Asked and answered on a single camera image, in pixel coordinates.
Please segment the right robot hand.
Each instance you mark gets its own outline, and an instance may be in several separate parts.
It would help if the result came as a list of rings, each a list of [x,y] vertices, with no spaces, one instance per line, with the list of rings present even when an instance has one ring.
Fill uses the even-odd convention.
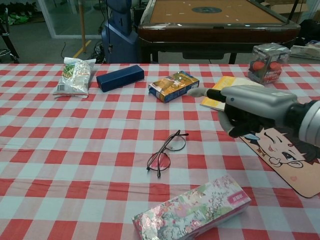
[[[232,138],[284,126],[288,110],[299,103],[293,93],[261,85],[234,85],[221,90],[197,87],[187,95],[224,103],[224,110],[218,112],[219,122]]]

